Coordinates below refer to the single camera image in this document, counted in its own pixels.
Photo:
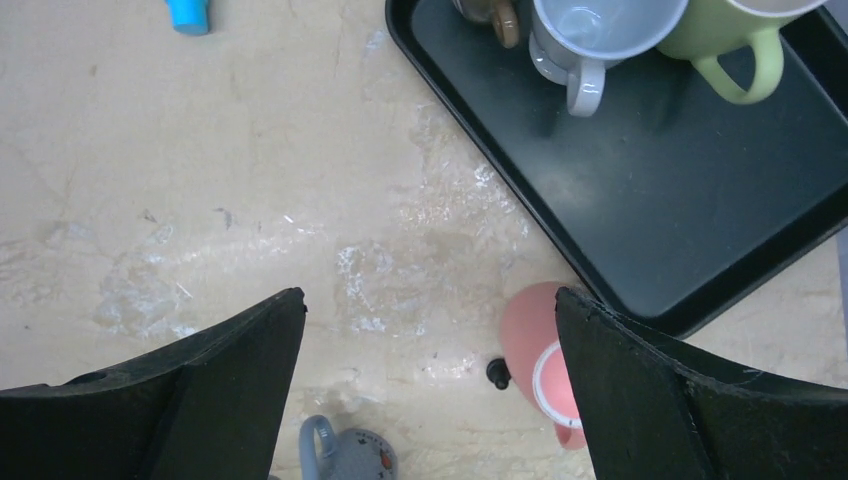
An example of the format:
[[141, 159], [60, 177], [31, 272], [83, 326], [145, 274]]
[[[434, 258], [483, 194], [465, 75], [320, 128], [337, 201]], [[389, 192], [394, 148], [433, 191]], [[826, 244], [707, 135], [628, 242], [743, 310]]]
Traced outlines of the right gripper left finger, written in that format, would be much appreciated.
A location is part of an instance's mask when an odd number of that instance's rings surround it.
[[128, 361], [1, 394], [5, 479], [265, 479], [304, 334], [298, 288]]

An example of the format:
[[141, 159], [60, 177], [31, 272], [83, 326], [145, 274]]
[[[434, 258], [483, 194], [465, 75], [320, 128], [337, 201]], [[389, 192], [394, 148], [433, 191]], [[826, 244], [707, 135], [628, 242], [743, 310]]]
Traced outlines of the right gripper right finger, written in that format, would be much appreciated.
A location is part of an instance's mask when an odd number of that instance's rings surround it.
[[847, 393], [739, 364], [567, 287], [556, 322], [599, 479], [843, 479]]

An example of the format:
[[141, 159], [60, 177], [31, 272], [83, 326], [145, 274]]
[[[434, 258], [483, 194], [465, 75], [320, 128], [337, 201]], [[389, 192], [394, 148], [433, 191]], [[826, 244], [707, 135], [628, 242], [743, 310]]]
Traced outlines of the green mug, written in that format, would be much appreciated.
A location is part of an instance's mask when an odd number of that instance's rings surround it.
[[[695, 0], [690, 1], [673, 30], [656, 46], [663, 55], [685, 60], [724, 100], [750, 105], [770, 96], [784, 69], [779, 30], [822, 6], [825, 0]], [[748, 88], [740, 87], [719, 63], [719, 57], [751, 49], [754, 73]]]

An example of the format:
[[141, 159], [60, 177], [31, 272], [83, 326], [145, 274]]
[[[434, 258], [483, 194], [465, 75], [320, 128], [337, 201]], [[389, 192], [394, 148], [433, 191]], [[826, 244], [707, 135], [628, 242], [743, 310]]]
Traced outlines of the light grey mug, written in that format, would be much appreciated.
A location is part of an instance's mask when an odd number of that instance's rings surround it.
[[686, 0], [534, 0], [528, 51], [537, 72], [566, 88], [570, 115], [598, 109], [606, 72], [655, 47], [682, 18]]

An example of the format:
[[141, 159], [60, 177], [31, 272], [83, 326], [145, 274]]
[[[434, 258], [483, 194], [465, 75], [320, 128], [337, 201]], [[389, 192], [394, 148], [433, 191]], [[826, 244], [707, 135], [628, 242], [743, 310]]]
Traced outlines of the brown mug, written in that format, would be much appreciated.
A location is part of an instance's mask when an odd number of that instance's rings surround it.
[[490, 24], [499, 43], [507, 49], [520, 41], [518, 15], [512, 0], [453, 0], [457, 11], [469, 22]]

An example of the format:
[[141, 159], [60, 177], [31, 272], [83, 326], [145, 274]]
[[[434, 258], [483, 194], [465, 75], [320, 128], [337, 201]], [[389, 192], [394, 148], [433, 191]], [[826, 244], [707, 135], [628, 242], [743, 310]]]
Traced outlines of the pink mug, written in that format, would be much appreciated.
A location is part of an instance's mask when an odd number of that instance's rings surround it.
[[587, 446], [556, 324], [557, 282], [528, 286], [507, 303], [499, 327], [506, 368], [567, 450]]

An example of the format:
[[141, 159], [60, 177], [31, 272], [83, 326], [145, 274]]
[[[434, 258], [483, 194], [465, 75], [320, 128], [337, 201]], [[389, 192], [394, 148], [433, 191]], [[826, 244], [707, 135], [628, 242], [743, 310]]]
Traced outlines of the slate blue mug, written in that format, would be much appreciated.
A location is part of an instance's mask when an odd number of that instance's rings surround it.
[[301, 425], [299, 459], [303, 479], [399, 478], [397, 456], [387, 440], [360, 428], [335, 433], [323, 415]]

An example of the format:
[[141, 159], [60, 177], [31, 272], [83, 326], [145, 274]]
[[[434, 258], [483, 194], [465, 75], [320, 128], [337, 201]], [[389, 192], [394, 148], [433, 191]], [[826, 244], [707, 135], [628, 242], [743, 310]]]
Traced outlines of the black tray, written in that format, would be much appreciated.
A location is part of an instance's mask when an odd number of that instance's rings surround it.
[[825, 8], [782, 30], [762, 102], [650, 51], [589, 118], [449, 1], [389, 1], [385, 20], [588, 289], [647, 326], [694, 333], [847, 224], [847, 35]]

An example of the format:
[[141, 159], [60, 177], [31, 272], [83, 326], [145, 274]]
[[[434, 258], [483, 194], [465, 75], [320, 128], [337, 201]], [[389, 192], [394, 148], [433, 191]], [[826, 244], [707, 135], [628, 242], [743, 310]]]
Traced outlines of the blue cylinder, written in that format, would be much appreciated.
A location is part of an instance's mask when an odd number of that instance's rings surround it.
[[210, 31], [208, 0], [166, 0], [173, 29], [187, 36], [202, 36]]

